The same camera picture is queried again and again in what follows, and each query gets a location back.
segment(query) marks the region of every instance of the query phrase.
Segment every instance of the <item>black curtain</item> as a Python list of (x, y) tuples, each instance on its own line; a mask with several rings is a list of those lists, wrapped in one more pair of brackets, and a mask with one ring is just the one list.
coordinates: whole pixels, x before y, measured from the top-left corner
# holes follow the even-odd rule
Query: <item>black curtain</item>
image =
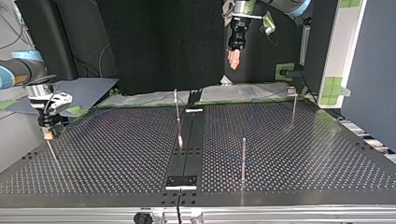
[(224, 75), (221, 0), (98, 0), (120, 88), (199, 89)]

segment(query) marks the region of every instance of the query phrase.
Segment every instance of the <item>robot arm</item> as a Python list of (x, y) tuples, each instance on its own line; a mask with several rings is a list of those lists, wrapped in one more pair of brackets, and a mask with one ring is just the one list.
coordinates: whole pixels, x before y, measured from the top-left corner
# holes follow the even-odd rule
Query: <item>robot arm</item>
[[(305, 12), (310, 6), (311, 0), (261, 0), (265, 4), (283, 11), (286, 15), (293, 18), (306, 16)], [(231, 67), (236, 69), (239, 64), (239, 53), (246, 46), (245, 35), (250, 27), (251, 20), (263, 20), (265, 33), (271, 34), (275, 30), (274, 23), (272, 22), (271, 15), (269, 18), (266, 16), (254, 16), (253, 8), (257, 0), (235, 0), (233, 5), (233, 17), (231, 20), (232, 34), (228, 41), (230, 48), (229, 60)]]
[(36, 50), (15, 51), (11, 60), (0, 61), (0, 90), (24, 87), (32, 108), (38, 111), (38, 125), (46, 140), (60, 135), (63, 124), (59, 113), (69, 107), (73, 99), (66, 92), (55, 92), (49, 84), (51, 78)]

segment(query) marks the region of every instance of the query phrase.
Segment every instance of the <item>perforated metal table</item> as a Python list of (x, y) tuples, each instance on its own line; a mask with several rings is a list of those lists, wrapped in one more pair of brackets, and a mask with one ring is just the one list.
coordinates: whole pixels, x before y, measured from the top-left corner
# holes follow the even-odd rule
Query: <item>perforated metal table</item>
[[(391, 161), (308, 103), (291, 113), (290, 102), (205, 105), (182, 114), (179, 148), (174, 107), (96, 109), (54, 143), (59, 162), (42, 146), (0, 174), (0, 216), (1, 208), (301, 205), (386, 206), (396, 215)], [(197, 190), (165, 190), (168, 176), (190, 175)]]

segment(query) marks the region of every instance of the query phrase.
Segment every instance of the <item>metal rod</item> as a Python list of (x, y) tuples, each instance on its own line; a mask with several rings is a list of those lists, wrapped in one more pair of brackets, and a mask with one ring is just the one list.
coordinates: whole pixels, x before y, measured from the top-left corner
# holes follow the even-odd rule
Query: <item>metal rod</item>
[(251, 18), (251, 19), (256, 19), (256, 20), (262, 20), (262, 16), (253, 16), (253, 15), (247, 15), (247, 14), (242, 14), (242, 13), (233, 13), (234, 17), (242, 17), (242, 18)]
[(177, 113), (177, 128), (178, 128), (178, 145), (180, 146), (180, 150), (183, 148), (183, 138), (181, 137), (181, 124), (180, 124), (180, 114), (178, 112), (178, 97), (177, 97), (177, 90), (174, 92), (175, 94), (175, 103), (176, 103), (176, 113)]
[(53, 150), (50, 140), (46, 140), (46, 142), (47, 142), (47, 145), (49, 146), (49, 151), (50, 151), (50, 154), (52, 155), (53, 159), (55, 159), (55, 161), (58, 161), (58, 158), (56, 157), (55, 151)]
[(246, 153), (247, 151), (247, 139), (242, 139), (242, 184), (245, 184), (245, 169), (246, 169)]
[(298, 96), (297, 94), (294, 96), (293, 117), (292, 117), (293, 122), (294, 122), (294, 116), (296, 114), (297, 96)]

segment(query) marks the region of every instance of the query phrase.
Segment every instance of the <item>cable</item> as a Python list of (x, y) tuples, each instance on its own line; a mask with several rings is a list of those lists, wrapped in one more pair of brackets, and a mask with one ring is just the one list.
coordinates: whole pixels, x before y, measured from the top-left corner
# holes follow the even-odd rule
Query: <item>cable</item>
[[(8, 27), (15, 33), (15, 35), (18, 35), (18, 31), (16, 31), (14, 29), (14, 27), (11, 25), (11, 23), (9, 22), (9, 20), (7, 20), (7, 18), (5, 16), (3, 16), (3, 14), (0, 13), (0, 16), (3, 18), (3, 20), (6, 22), (6, 24), (8, 25)], [(30, 45), (30, 43), (25, 40), (23, 37), (21, 37), (21, 41), (23, 41), (25, 44)]]
[[(311, 95), (312, 95), (312, 98), (314, 98), (315, 104), (318, 106), (318, 105), (319, 105), (319, 103), (318, 103), (318, 98), (314, 95), (314, 93), (312, 92), (311, 88), (309, 88), (308, 82), (307, 82), (306, 79), (305, 79), (305, 76), (304, 76), (303, 71), (300, 70), (300, 73), (301, 73), (301, 77), (302, 77), (303, 80), (304, 80), (305, 86), (308, 88), (309, 92), (310, 92)], [(334, 109), (329, 109), (329, 110), (332, 111), (334, 114), (338, 115), (340, 118), (345, 118), (342, 114), (338, 113), (338, 112), (335, 111)]]
[(319, 105), (318, 99), (315, 97), (315, 95), (314, 95), (314, 93), (312, 92), (311, 88), (309, 88), (308, 82), (307, 82), (306, 79), (305, 79), (305, 76), (304, 76), (303, 71), (300, 70), (300, 74), (301, 74), (301, 77), (302, 77), (303, 80), (304, 80), (305, 86), (308, 88), (309, 92), (311, 93), (312, 98), (314, 98), (315, 103), (316, 103), (317, 105)]
[[(280, 94), (281, 92), (285, 92), (285, 91), (278, 91), (278, 92), (275, 92), (275, 93), (273, 93), (273, 94), (271, 94), (271, 95), (267, 95), (267, 96), (264, 96), (264, 97), (252, 98), (252, 99), (250, 100), (250, 111), (251, 111), (251, 113), (250, 113), (249, 119), (247, 120), (247, 126), (250, 126), (251, 121), (253, 121), (253, 115), (254, 115), (254, 110), (252, 109), (252, 107), (253, 107), (253, 101), (254, 101), (254, 100), (260, 100), (260, 99), (262, 99), (262, 100), (263, 100), (263, 99), (267, 99), (267, 98), (269, 98), (269, 97), (271, 97), (271, 96), (278, 95), (278, 94)], [(246, 129), (247, 129), (247, 128), (244, 128), (244, 132), (242, 133), (242, 135), (244, 135), (244, 136), (246, 136)], [(234, 161), (236, 161), (236, 162), (243, 162), (243, 160), (242, 160), (238, 155), (235, 155), (235, 154), (232, 153), (230, 150), (227, 150), (227, 149), (221, 148), (221, 147), (218, 147), (218, 149), (219, 149), (219, 151), (220, 151), (223, 155), (227, 156), (228, 158), (230, 158), (230, 159), (232, 159), (232, 160), (234, 160)], [(246, 165), (251, 165), (251, 164), (253, 164), (253, 163), (256, 163), (256, 162), (255, 162), (255, 161), (252, 161), (252, 160), (245, 160), (245, 164), (246, 164)]]
[[(161, 98), (161, 99), (157, 99), (157, 100), (151, 100), (151, 101), (147, 101), (147, 102), (144, 102), (144, 103), (141, 103), (141, 104), (139, 104), (139, 105), (145, 105), (145, 104), (148, 104), (148, 103), (152, 103), (152, 102), (155, 102), (155, 101), (161, 101), (161, 100), (164, 100), (164, 99), (170, 99), (170, 98), (174, 98), (173, 96), (171, 97), (171, 96), (168, 96), (169, 94), (167, 94), (167, 95), (165, 95), (163, 98)], [(74, 128), (77, 128), (77, 127), (79, 127), (79, 126), (83, 126), (83, 125), (85, 125), (88, 121), (90, 121), (91, 119), (93, 119), (93, 118), (96, 118), (96, 117), (98, 117), (99, 115), (102, 115), (102, 114), (105, 114), (105, 113), (109, 113), (109, 112), (111, 112), (111, 111), (114, 111), (114, 110), (116, 110), (116, 109), (120, 109), (120, 108), (127, 108), (129, 105), (122, 105), (122, 106), (119, 106), (119, 107), (114, 107), (114, 108), (110, 108), (110, 109), (107, 109), (107, 110), (103, 110), (103, 111), (101, 111), (101, 112), (99, 112), (99, 113), (93, 113), (93, 114), (91, 114), (90, 116), (88, 116), (87, 118), (85, 118), (80, 124), (75, 124), (75, 125), (69, 125), (69, 126), (67, 126), (67, 128), (68, 129), (74, 129)]]
[(11, 116), (11, 115), (13, 115), (13, 114), (16, 114), (17, 112), (12, 112), (11, 114), (9, 114), (9, 115), (5, 115), (5, 116), (3, 116), (2, 118), (0, 118), (0, 120), (2, 120), (2, 119), (6, 119), (6, 118), (8, 118), (9, 116)]
[(87, 73), (87, 77), (88, 77), (88, 74), (92, 74), (92, 75), (95, 76), (95, 77), (99, 77), (99, 71), (98, 71), (94, 66), (90, 65), (90, 64), (87, 63), (87, 62), (84, 62), (83, 60), (81, 60), (80, 58), (78, 58), (78, 57), (75, 56), (75, 55), (73, 55), (73, 58), (74, 58), (78, 63), (81, 63), (81, 64), (85, 67), (85, 70), (86, 70), (86, 73)]
[(53, 94), (51, 95), (51, 97), (49, 98), (49, 100), (47, 101), (46, 107), (44, 107), (44, 114), (47, 114), (47, 109), (49, 107), (50, 101), (52, 100), (53, 96), (56, 94), (56, 91), (59, 90), (59, 87), (61, 85), (58, 84), (58, 87), (56, 88), (56, 90), (53, 92)]
[(11, 43), (9, 43), (9, 44), (7, 44), (7, 45), (3, 46), (3, 47), (1, 47), (0, 49), (6, 49), (6, 48), (8, 48), (8, 47), (10, 47), (10, 46), (14, 45), (15, 43), (17, 43), (17, 42), (18, 42), (18, 40), (20, 40), (20, 39), (21, 39), (21, 37), (22, 37), (22, 34), (23, 34), (23, 29), (21, 29), (21, 33), (18, 35), (18, 38), (17, 38), (16, 40), (14, 40), (13, 42), (11, 42)]
[(102, 49), (102, 53), (100, 53), (100, 57), (99, 57), (99, 75), (100, 77), (103, 77), (102, 74), (102, 58), (103, 58), (103, 54), (105, 53), (106, 49), (110, 47), (110, 44), (107, 44), (103, 49)]

